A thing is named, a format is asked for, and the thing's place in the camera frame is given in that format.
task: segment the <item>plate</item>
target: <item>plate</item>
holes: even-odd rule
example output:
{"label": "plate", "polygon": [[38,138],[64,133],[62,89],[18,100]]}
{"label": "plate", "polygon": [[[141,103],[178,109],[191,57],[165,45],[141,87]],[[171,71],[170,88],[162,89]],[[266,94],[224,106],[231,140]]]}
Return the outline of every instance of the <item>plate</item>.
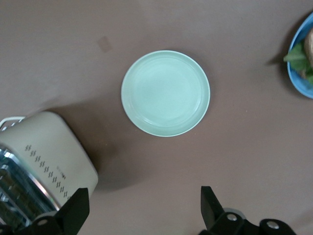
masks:
{"label": "plate", "polygon": [[127,116],[139,129],[170,137],[189,131],[202,120],[210,86],[196,61],[180,52],[160,50],[129,68],[121,98]]}
{"label": "plate", "polygon": [[[296,32],[289,51],[301,40],[305,39],[309,31],[313,28],[313,13],[311,13]],[[287,70],[290,80],[294,87],[303,95],[308,98],[313,99],[313,85],[308,82],[308,80],[303,79],[295,70],[290,67],[290,63],[287,62]]]}

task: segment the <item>lettuce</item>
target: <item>lettuce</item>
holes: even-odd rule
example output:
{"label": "lettuce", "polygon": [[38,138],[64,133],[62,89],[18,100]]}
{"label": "lettuce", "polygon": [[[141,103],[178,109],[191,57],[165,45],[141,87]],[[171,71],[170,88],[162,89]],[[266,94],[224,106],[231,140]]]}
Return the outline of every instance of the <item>lettuce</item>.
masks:
{"label": "lettuce", "polygon": [[313,85],[313,68],[304,50],[304,40],[297,43],[284,57],[285,62],[299,74],[305,74],[305,78]]}

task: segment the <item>bread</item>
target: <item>bread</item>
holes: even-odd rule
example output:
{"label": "bread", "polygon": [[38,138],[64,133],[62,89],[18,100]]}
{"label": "bread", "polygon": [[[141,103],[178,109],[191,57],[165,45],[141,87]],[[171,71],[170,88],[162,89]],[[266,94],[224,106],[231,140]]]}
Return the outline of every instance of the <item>bread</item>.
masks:
{"label": "bread", "polygon": [[313,28],[304,40],[304,50],[311,66],[313,67]]}

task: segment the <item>empty plate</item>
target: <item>empty plate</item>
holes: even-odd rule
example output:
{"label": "empty plate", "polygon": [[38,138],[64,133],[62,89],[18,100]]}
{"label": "empty plate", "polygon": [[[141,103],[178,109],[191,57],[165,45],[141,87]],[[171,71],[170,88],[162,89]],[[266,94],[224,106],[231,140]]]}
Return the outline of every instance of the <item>empty plate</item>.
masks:
{"label": "empty plate", "polygon": [[141,57],[129,68],[121,96],[127,116],[139,129],[170,137],[201,121],[209,105],[210,86],[193,59],[161,50]]}

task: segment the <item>table surface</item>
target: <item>table surface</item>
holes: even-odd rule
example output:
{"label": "table surface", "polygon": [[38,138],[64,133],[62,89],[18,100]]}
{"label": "table surface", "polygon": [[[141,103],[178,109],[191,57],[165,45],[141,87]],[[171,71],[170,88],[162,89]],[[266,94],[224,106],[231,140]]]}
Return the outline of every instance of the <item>table surface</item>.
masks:
{"label": "table surface", "polygon": [[[60,114],[99,173],[79,234],[197,235],[201,186],[258,224],[313,231],[313,101],[282,62],[311,0],[0,2],[0,118]],[[156,50],[196,60],[211,101],[170,138],[139,130],[120,98]]]}

